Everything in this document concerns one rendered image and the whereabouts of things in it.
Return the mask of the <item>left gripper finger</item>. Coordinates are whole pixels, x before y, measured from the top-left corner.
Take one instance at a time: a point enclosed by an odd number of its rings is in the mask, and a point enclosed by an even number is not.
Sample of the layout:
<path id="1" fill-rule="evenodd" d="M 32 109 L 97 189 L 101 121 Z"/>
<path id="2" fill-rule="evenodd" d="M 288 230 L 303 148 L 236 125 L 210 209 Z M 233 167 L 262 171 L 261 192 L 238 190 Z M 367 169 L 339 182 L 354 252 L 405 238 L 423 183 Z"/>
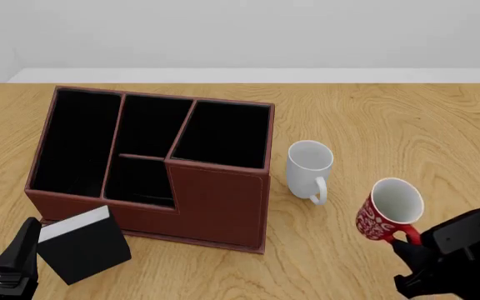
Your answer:
<path id="1" fill-rule="evenodd" d="M 0 277 L 38 278 L 37 246 L 42 224 L 29 217 L 0 255 Z"/>

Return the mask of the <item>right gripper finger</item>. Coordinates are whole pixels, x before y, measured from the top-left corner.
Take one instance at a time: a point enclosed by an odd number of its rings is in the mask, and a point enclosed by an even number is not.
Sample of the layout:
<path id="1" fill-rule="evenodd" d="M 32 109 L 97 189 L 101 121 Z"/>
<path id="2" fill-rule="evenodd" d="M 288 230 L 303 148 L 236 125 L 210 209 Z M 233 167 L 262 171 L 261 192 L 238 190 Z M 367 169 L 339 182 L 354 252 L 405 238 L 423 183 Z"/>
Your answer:
<path id="1" fill-rule="evenodd" d="M 421 272 L 437 261 L 438 255 L 421 244 L 412 244 L 410 239 L 406 242 L 394 239 L 392 249 L 397 256 L 409 267 L 413 274 Z"/>

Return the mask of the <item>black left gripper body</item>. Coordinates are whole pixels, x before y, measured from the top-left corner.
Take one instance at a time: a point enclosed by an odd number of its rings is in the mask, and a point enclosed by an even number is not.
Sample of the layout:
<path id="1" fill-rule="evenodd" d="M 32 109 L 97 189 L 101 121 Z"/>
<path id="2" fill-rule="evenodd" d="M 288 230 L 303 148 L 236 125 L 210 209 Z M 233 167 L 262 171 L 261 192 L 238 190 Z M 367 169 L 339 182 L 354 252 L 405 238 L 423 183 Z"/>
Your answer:
<path id="1" fill-rule="evenodd" d="M 0 277 L 0 300 L 33 300 L 37 287 L 37 272 L 3 274 Z"/>

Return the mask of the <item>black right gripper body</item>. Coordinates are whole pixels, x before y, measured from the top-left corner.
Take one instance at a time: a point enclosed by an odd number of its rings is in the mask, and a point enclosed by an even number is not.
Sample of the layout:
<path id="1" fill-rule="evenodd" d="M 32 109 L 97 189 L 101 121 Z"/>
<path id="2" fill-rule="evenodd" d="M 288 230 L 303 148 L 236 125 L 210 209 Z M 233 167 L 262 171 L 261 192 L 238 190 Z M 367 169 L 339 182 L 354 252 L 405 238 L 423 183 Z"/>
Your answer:
<path id="1" fill-rule="evenodd" d="M 480 300 L 480 263 L 436 261 L 417 274 L 394 277 L 397 291 L 410 299 L 434 294 L 455 294 L 462 300 Z"/>

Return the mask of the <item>red patterned mug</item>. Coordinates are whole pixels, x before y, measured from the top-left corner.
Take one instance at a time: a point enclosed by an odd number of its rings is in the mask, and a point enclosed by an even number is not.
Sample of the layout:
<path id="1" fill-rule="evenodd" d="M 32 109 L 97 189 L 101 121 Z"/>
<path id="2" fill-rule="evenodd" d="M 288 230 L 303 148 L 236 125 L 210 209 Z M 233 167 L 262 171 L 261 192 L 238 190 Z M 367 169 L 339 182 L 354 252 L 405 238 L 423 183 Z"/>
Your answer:
<path id="1" fill-rule="evenodd" d="M 422 244 L 414 228 L 424 212 L 420 192 L 403 179 L 389 177 L 377 181 L 357 212 L 357 230 L 373 241 L 393 242 L 395 232 L 405 232 L 411 244 Z"/>

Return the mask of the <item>white mug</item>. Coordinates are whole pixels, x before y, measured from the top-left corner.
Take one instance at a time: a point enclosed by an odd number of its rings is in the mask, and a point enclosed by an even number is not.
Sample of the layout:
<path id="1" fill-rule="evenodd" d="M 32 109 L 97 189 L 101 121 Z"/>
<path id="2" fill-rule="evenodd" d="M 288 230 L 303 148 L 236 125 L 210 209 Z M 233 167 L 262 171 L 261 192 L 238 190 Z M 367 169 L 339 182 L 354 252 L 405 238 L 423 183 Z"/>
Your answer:
<path id="1" fill-rule="evenodd" d="M 290 192 L 316 205 L 325 204 L 333 161 L 333 152 L 320 142 L 302 140 L 292 144 L 287 152 L 286 170 Z"/>

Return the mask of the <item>red-brown desk caddy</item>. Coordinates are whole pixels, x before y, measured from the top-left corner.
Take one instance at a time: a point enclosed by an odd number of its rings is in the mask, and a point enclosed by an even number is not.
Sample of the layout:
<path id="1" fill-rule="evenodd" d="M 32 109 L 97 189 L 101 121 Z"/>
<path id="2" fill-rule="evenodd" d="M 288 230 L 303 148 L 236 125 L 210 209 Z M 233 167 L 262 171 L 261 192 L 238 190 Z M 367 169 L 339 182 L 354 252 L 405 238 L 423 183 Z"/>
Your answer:
<path id="1" fill-rule="evenodd" d="M 56 87 L 25 193 L 46 224 L 106 206 L 129 235 L 265 248 L 275 107 Z"/>

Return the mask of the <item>flat black plate on stalk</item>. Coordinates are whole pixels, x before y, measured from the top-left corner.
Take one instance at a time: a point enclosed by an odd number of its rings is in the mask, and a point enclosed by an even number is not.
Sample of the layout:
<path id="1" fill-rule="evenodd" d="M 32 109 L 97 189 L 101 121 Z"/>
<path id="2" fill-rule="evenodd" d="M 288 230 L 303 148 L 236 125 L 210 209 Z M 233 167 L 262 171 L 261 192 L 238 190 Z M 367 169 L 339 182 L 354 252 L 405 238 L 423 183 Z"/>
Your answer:
<path id="1" fill-rule="evenodd" d="M 421 234 L 417 257 L 458 264 L 480 263 L 480 208 L 431 227 Z"/>

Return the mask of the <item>black book with white pages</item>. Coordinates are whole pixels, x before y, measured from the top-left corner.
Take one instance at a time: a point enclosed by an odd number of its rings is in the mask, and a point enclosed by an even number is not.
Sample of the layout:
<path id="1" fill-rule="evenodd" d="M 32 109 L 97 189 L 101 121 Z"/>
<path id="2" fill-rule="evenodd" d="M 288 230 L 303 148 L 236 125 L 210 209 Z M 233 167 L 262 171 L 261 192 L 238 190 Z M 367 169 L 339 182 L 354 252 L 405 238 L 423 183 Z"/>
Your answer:
<path id="1" fill-rule="evenodd" d="M 132 258 L 107 206 L 42 227 L 37 254 L 68 285 Z"/>

